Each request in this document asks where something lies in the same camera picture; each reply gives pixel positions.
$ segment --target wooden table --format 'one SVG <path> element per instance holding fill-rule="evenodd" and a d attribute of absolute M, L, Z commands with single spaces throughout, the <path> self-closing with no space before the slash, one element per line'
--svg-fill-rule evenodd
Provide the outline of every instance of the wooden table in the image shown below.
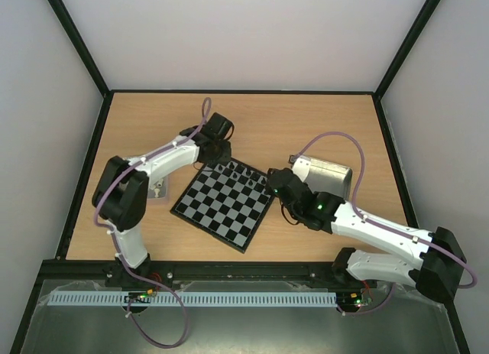
<path fill-rule="evenodd" d="M 76 222 L 68 259 L 110 260 L 114 247 L 105 230 L 92 223 L 90 200 L 105 163 L 114 155 L 145 154 L 197 125 L 204 94 L 116 93 Z M 371 213 L 406 223 L 392 169 L 370 96 L 212 94 L 212 111 L 235 123 L 232 155 L 262 171 L 288 167 L 297 153 L 321 132 L 343 131 L 364 149 L 367 168 L 358 205 Z M 345 138 L 324 138 L 306 153 L 349 166 L 355 182 L 360 157 Z M 166 261 L 332 261 L 342 247 L 374 248 L 304 226 L 291 226 L 270 208 L 246 253 L 228 247 L 206 232 L 170 214 L 170 208 L 196 170 L 184 167 L 170 175 L 170 202 L 148 206 L 143 238 L 153 260 Z"/>

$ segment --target black frame edge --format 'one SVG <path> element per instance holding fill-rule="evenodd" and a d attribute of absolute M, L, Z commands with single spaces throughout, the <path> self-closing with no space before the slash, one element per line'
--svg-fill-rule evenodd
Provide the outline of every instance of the black frame edge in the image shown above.
<path fill-rule="evenodd" d="M 95 61 L 93 60 L 89 49 L 85 45 L 82 36 L 78 32 L 78 29 L 76 28 L 75 23 L 70 16 L 70 13 L 66 9 L 63 0 L 48 0 L 48 2 L 50 3 L 51 8 L 58 17 L 61 25 L 63 26 L 64 31 L 68 35 L 68 38 L 71 40 L 71 43 L 75 47 L 76 52 L 78 52 L 80 59 L 85 65 L 86 69 L 89 71 L 93 82 L 96 84 L 97 88 L 99 88 L 100 93 L 105 98 L 109 92 L 108 86 L 105 83 L 104 78 L 99 71 L 99 68 L 95 64 Z"/>
<path fill-rule="evenodd" d="M 410 195 L 407 190 L 403 170 L 400 166 L 399 158 L 397 157 L 397 151 L 394 146 L 392 134 L 390 133 L 384 108 L 382 107 L 381 99 L 376 96 L 372 96 L 372 100 L 374 101 L 375 112 L 377 113 L 379 126 L 381 127 L 382 137 L 384 138 L 385 148 L 387 149 L 387 155 L 389 156 L 390 166 L 392 167 L 394 180 L 396 181 L 400 202 L 403 204 L 404 215 L 406 216 L 407 224 L 408 226 L 412 226 L 413 228 L 419 228 L 416 214 L 414 213 L 413 204 L 411 203 Z"/>
<path fill-rule="evenodd" d="M 36 283 L 32 288 L 31 295 L 29 296 L 28 303 L 21 318 L 21 322 L 18 325 L 14 342 L 12 343 L 12 346 L 10 348 L 10 354 L 18 354 L 22 351 L 22 346 L 24 346 L 25 337 L 28 334 L 29 325 L 31 323 L 32 315 L 34 314 L 37 306 L 37 300 L 39 299 L 41 288 L 42 283 Z"/>
<path fill-rule="evenodd" d="M 86 152 L 85 160 L 83 161 L 83 166 L 80 172 L 78 183 L 76 184 L 75 193 L 70 205 L 70 211 L 68 212 L 63 232 L 61 234 L 60 243 L 56 250 L 57 259 L 65 259 L 66 254 L 68 253 L 71 237 L 73 236 L 73 230 L 75 229 L 76 220 L 78 219 L 79 209 L 82 206 L 86 186 L 89 182 L 93 162 L 95 161 L 95 157 L 99 149 L 100 139 L 102 138 L 102 133 L 105 128 L 105 121 L 107 120 L 108 111 L 110 110 L 110 105 L 112 104 L 113 97 L 114 93 L 109 92 L 102 102 L 99 117 L 97 118 L 92 137 L 90 138 L 89 147 Z"/>
<path fill-rule="evenodd" d="M 328 90 L 237 90 L 237 89 L 114 89 L 114 93 L 159 93 L 159 94 L 291 94 L 329 96 L 371 96 L 372 91 Z"/>
<path fill-rule="evenodd" d="M 413 22 L 413 25 L 411 25 L 411 28 L 404 38 L 403 43 L 400 45 L 399 50 L 394 56 L 394 59 L 390 63 L 387 72 L 382 78 L 377 90 L 375 91 L 375 96 L 377 98 L 382 99 L 386 91 L 389 89 L 389 86 L 393 82 L 394 77 L 397 75 L 397 72 L 403 65 L 404 60 L 410 54 L 411 49 L 418 40 L 418 37 L 421 35 L 421 32 L 425 28 L 440 1 L 441 0 L 426 0 L 424 5 L 421 7 L 419 14 L 416 16 L 416 19 Z"/>
<path fill-rule="evenodd" d="M 453 336 L 457 342 L 458 351 L 461 354 L 470 354 L 471 351 L 468 348 L 467 339 L 465 338 L 464 330 L 461 327 L 454 302 L 445 304 L 445 308 L 449 316 L 450 326 L 452 326 Z"/>

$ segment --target robotic arm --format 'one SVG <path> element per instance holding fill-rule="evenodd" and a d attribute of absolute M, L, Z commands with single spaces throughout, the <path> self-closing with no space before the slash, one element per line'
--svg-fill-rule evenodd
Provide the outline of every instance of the robotic arm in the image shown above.
<path fill-rule="evenodd" d="M 310 229 L 358 239 L 387 254 L 375 254 L 344 248 L 338 254 L 333 271 L 337 280 L 382 280 L 406 284 L 428 298 L 445 303 L 453 300 L 463 267 L 437 250 L 419 242 L 431 242 L 465 262 L 454 235 L 439 227 L 436 232 L 405 227 L 361 211 L 351 203 L 327 192 L 313 193 L 305 184 L 298 167 L 268 171 L 268 186 L 297 221 Z M 381 224 L 409 234 L 404 238 L 376 226 Z"/>
<path fill-rule="evenodd" d="M 228 141 L 230 136 L 227 138 L 225 136 L 230 129 L 234 131 L 232 122 L 214 113 L 200 132 L 192 139 L 183 141 L 195 129 L 196 126 L 181 131 L 169 144 L 160 148 L 168 148 L 168 150 L 154 157 L 151 157 L 151 154 L 155 154 L 159 149 L 126 160 L 116 156 L 105 166 L 92 198 L 95 207 L 123 171 L 142 161 L 142 164 L 123 178 L 109 194 L 99 214 L 114 227 L 122 257 L 131 268 L 137 268 L 147 258 L 147 250 L 141 236 L 141 220 L 146 211 L 148 187 L 176 169 L 196 161 L 212 166 L 227 164 L 231 160 L 231 145 Z"/>

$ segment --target black chess square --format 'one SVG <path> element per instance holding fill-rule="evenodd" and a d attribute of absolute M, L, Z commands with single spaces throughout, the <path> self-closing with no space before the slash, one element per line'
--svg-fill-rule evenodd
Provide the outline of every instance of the black chess square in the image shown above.
<path fill-rule="evenodd" d="M 224 220 L 222 220 L 222 225 L 224 226 L 231 226 L 233 220 L 229 217 L 225 217 Z"/>
<path fill-rule="evenodd" d="M 269 198 L 270 197 L 268 197 L 268 196 L 260 195 L 260 197 L 258 197 L 258 202 L 266 204 Z"/>
<path fill-rule="evenodd" d="M 233 230 L 229 230 L 229 232 L 226 233 L 226 238 L 234 241 L 237 235 L 238 235 L 237 232 L 235 232 Z"/>
<path fill-rule="evenodd" d="M 204 184 L 204 185 L 202 186 L 202 188 L 200 189 L 200 192 L 201 192 L 201 193 L 204 193 L 204 194 L 206 195 L 207 193 L 209 193 L 209 191 L 210 191 L 210 190 L 211 190 L 211 187 L 209 187 L 209 186 L 207 186 L 206 184 Z"/>
<path fill-rule="evenodd" d="M 197 196 L 197 193 L 198 193 L 198 192 L 199 192 L 199 191 L 198 191 L 198 190 L 196 190 L 195 188 L 191 188 L 191 189 L 189 190 L 189 192 L 187 192 L 186 194 L 187 194 L 187 195 L 189 195 L 190 197 L 195 197 L 195 196 Z"/>
<path fill-rule="evenodd" d="M 209 177 L 208 175 L 202 173 L 197 177 L 197 180 L 199 180 L 202 183 L 205 183 L 208 177 Z"/>
<path fill-rule="evenodd" d="M 227 198 L 228 197 L 223 193 L 220 193 L 215 197 L 215 199 L 218 200 L 220 203 L 224 203 L 224 200 L 226 200 Z"/>
<path fill-rule="evenodd" d="M 260 213 L 257 210 L 252 210 L 250 211 L 250 215 L 248 215 L 248 217 L 252 218 L 253 220 L 258 220 Z"/>
<path fill-rule="evenodd" d="M 236 210 L 236 211 L 241 210 L 242 207 L 243 207 L 243 204 L 240 203 L 239 201 L 235 201 L 235 203 L 233 203 L 233 205 L 231 206 L 231 208 Z"/>
<path fill-rule="evenodd" d="M 235 220 L 237 222 L 240 222 L 242 224 L 243 222 L 245 222 L 246 216 L 244 216 L 243 214 L 239 213 L 238 216 L 236 216 L 236 219 Z"/>
<path fill-rule="evenodd" d="M 253 190 L 257 192 L 263 192 L 265 190 L 265 186 L 263 184 L 257 183 L 254 185 Z"/>
<path fill-rule="evenodd" d="M 218 229 L 218 227 L 220 226 L 221 224 L 219 222 L 216 222 L 215 220 L 211 221 L 211 223 L 209 224 L 209 228 L 212 230 L 212 231 L 216 231 Z"/>
<path fill-rule="evenodd" d="M 219 212 L 220 213 L 223 213 L 224 215 L 227 215 L 229 213 L 229 210 L 231 208 L 229 206 L 226 206 L 226 205 L 222 205 L 220 208 L 219 208 Z"/>
<path fill-rule="evenodd" d="M 194 219 L 196 222 L 199 222 L 200 220 L 202 220 L 203 217 L 204 217 L 204 214 L 199 213 L 198 211 L 196 211 L 193 214 L 192 219 Z"/>
<path fill-rule="evenodd" d="M 236 184 L 236 181 L 235 180 L 232 180 L 231 178 L 229 178 L 227 181 L 226 181 L 226 186 L 230 186 L 231 188 L 233 188 L 233 186 Z"/>
<path fill-rule="evenodd" d="M 202 201 L 204 205 L 211 206 L 212 203 L 214 202 L 214 199 L 212 199 L 209 196 L 206 196 L 206 198 Z"/>
<path fill-rule="evenodd" d="M 197 210 L 200 206 L 200 202 L 197 200 L 192 200 L 192 202 L 189 205 L 192 209 Z"/>
<path fill-rule="evenodd" d="M 241 193 L 243 193 L 245 196 L 250 196 L 251 188 L 248 186 L 244 186 L 243 190 L 241 190 Z"/>
<path fill-rule="evenodd" d="M 222 190 L 222 187 L 224 186 L 224 184 L 222 184 L 221 182 L 215 182 L 214 183 L 214 186 L 212 187 L 214 190 L 216 191 L 220 191 Z"/>
<path fill-rule="evenodd" d="M 229 193 L 229 197 L 232 197 L 233 199 L 237 199 L 239 196 L 239 192 L 237 190 L 232 190 L 230 193 Z"/>
<path fill-rule="evenodd" d="M 215 215 L 217 214 L 217 211 L 215 209 L 210 209 L 206 211 L 206 215 L 209 217 L 209 218 L 213 218 Z"/>
<path fill-rule="evenodd" d="M 185 205 L 184 203 L 179 203 L 178 206 L 176 207 L 176 211 L 183 214 L 187 207 L 188 206 Z"/>
<path fill-rule="evenodd" d="M 239 234 L 244 235 L 245 237 L 248 237 L 250 235 L 251 229 L 249 229 L 247 226 L 242 226 L 241 230 L 239 231 Z"/>
<path fill-rule="evenodd" d="M 257 202 L 253 199 L 247 199 L 246 202 L 244 203 L 246 206 L 249 206 L 253 209 L 253 206 L 256 204 Z"/>

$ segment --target purple cable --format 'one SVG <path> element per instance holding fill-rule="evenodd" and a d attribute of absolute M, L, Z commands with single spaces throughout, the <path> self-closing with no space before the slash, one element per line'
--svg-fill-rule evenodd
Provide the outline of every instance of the purple cable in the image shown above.
<path fill-rule="evenodd" d="M 206 104 L 207 103 L 208 103 L 207 110 L 204 113 L 204 110 L 206 108 Z M 211 106 L 212 106 L 212 100 L 209 97 L 205 98 L 204 99 L 204 102 L 202 103 L 202 121 L 196 127 L 196 129 L 193 130 L 193 132 L 188 137 L 186 137 L 182 141 L 178 141 L 175 146 L 179 146 L 179 145 L 185 144 L 188 140 L 190 140 L 191 138 L 193 138 L 196 135 L 197 132 L 199 132 L 201 130 L 202 126 L 204 126 L 204 124 L 206 123 L 207 117 L 209 116 L 209 113 L 211 111 Z M 149 161 L 150 159 L 158 156 L 159 154 L 164 153 L 167 150 L 170 150 L 172 147 L 173 147 L 173 144 L 170 144 L 170 145 L 167 145 L 167 146 L 163 146 L 161 148 L 158 148 L 155 151 L 153 151 L 152 153 L 150 153 L 146 157 L 146 159 L 144 161 Z M 143 338 L 146 341 L 148 341 L 151 345 L 154 345 L 154 346 L 156 346 L 157 348 L 160 348 L 160 349 L 172 349 L 172 348 L 176 348 L 176 347 L 180 346 L 186 340 L 186 338 L 187 338 L 187 336 L 189 334 L 189 327 L 190 327 L 190 324 L 189 324 L 189 314 L 188 314 L 188 312 L 187 312 L 187 310 L 185 308 L 185 305 L 183 304 L 183 302 L 180 299 L 180 297 L 178 296 L 178 294 L 175 293 L 175 291 L 173 291 L 172 289 L 166 287 L 165 285 L 163 285 L 163 284 L 161 284 L 161 283 L 159 283 L 157 281 L 153 281 L 151 279 L 148 279 L 148 278 L 145 278 L 145 277 L 142 277 L 140 275 L 135 274 L 131 270 L 131 268 L 128 265 L 128 262 L 125 260 L 124 256 L 121 253 L 121 248 L 119 247 L 119 244 L 117 243 L 117 238 L 115 237 L 114 227 L 111 226 L 111 225 L 109 225 L 109 224 L 107 224 L 107 223 L 105 223 L 105 222 L 99 222 L 100 210 L 102 209 L 102 206 L 104 205 L 104 203 L 107 200 L 107 198 L 110 195 L 110 193 L 119 185 L 119 183 L 122 181 L 122 179 L 124 179 L 125 176 L 127 176 L 136 167 L 139 167 L 142 164 L 143 164 L 143 161 L 137 161 L 136 163 L 132 164 L 128 169 L 126 169 L 125 171 L 123 171 L 118 177 L 115 178 L 114 182 L 112 182 L 111 185 L 107 188 L 106 192 L 102 195 L 102 198 L 100 199 L 99 203 L 97 204 L 97 207 L 95 209 L 95 214 L 93 215 L 93 222 L 95 223 L 96 226 L 100 226 L 102 228 L 108 228 L 112 232 L 111 233 L 111 236 L 112 236 L 112 242 L 114 243 L 115 250 L 118 253 L 118 257 L 121 260 L 122 266 L 124 266 L 124 269 L 127 271 L 127 273 L 130 276 L 132 276 L 134 279 L 138 279 L 140 281 L 144 281 L 146 283 L 149 283 L 149 284 L 152 284 L 152 285 L 156 285 L 156 286 L 160 287 L 161 289 L 170 292 L 175 297 L 176 301 L 178 301 L 178 303 L 182 307 L 183 316 L 184 316 L 184 319 L 185 319 L 185 327 L 183 328 L 183 334 L 178 339 L 178 341 L 176 341 L 176 343 L 170 344 L 170 345 L 162 344 L 162 343 L 159 343 L 158 341 L 155 341 L 155 340 L 151 339 L 143 331 L 143 329 L 141 328 L 141 326 L 139 326 L 139 323 L 136 321 L 136 319 L 132 316 L 131 311 L 130 311 L 132 301 L 129 302 L 128 307 L 127 307 L 127 312 L 128 312 L 129 318 L 131 318 L 131 321 L 136 325 L 136 328 L 138 329 L 139 333 L 143 336 Z"/>
<path fill-rule="evenodd" d="M 358 141 L 350 136 L 349 134 L 345 134 L 344 132 L 337 132 L 337 131 L 331 131 L 331 132 L 324 132 L 321 135 L 317 135 L 313 140 L 307 144 L 303 150 L 301 150 L 299 153 L 293 156 L 292 161 L 295 161 L 298 157 L 300 157 L 304 152 L 309 149 L 311 145 L 313 145 L 316 141 L 318 141 L 320 138 L 324 138 L 325 136 L 331 136 L 331 135 L 338 135 L 342 136 L 344 138 L 347 138 L 351 142 L 355 144 L 355 146 L 358 149 L 358 152 L 360 153 L 360 159 L 361 159 L 361 166 L 360 166 L 360 175 L 358 176 L 357 183 L 355 184 L 355 188 L 353 189 L 353 193 L 351 194 L 351 206 L 353 207 L 353 211 L 359 218 L 364 218 L 364 215 L 360 213 L 360 211 L 357 208 L 357 193 L 358 193 L 358 188 L 360 188 L 360 183 L 364 177 L 365 173 L 365 154 L 364 151 L 361 149 L 360 144 Z M 369 218 L 365 219 L 366 222 L 370 223 L 373 226 L 376 226 L 378 228 L 382 228 L 383 230 L 387 230 L 388 232 L 392 232 L 394 234 L 400 235 L 401 237 L 411 239 L 413 236 L 410 235 L 409 233 L 403 232 L 401 230 L 397 230 L 394 228 L 391 228 L 389 226 L 385 226 L 384 224 L 377 222 L 375 220 L 371 220 Z M 435 249 L 438 252 L 441 252 L 443 255 L 450 257 L 453 261 L 457 262 L 459 265 L 461 265 L 471 276 L 472 276 L 472 282 L 469 284 L 464 284 L 464 285 L 459 285 L 459 289 L 469 289 L 471 287 L 474 287 L 477 282 L 478 282 L 478 277 L 475 274 L 474 269 L 472 269 L 469 265 L 467 265 L 465 262 L 463 262 L 460 258 L 452 254 L 451 252 L 447 251 L 446 249 L 440 247 L 439 245 L 436 245 L 434 243 L 428 242 L 425 239 L 418 239 L 418 242 L 423 243 L 424 245 L 427 245 L 433 249 Z"/>
<path fill-rule="evenodd" d="M 361 312 L 345 312 L 342 310 L 342 308 L 340 306 L 337 306 L 337 308 L 340 311 L 340 313 L 344 314 L 345 316 L 361 316 L 362 314 L 370 314 L 370 313 L 376 312 L 378 310 L 381 310 L 382 308 L 387 306 L 387 303 L 389 303 L 389 301 L 394 296 L 395 290 L 396 290 L 396 285 L 392 284 L 392 286 L 390 287 L 389 294 L 385 297 L 384 301 L 381 304 L 379 304 L 378 306 L 376 306 L 375 308 L 372 308 L 371 310 L 363 310 Z"/>

